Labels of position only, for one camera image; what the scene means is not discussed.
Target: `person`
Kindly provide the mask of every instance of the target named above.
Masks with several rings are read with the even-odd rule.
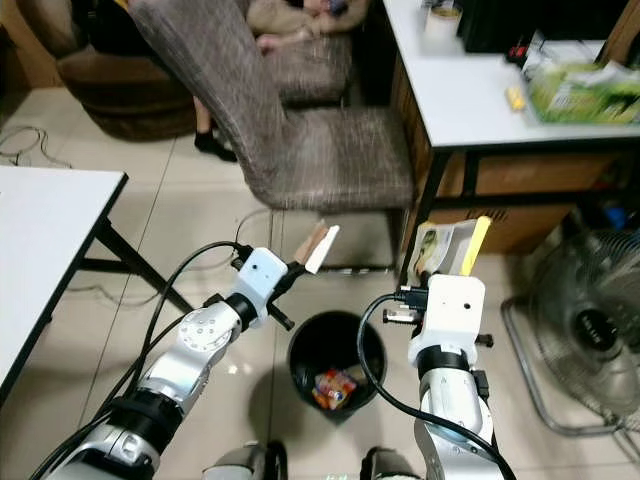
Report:
[[[247,23],[263,53],[321,35],[348,32],[364,20],[369,0],[253,0]]]
[[[130,1],[72,0],[73,20],[88,32],[89,41],[99,52],[155,57],[128,15]],[[216,155],[221,160],[235,162],[233,150],[215,128],[207,108],[196,97],[193,97],[193,104],[196,114],[195,147],[200,152]]]

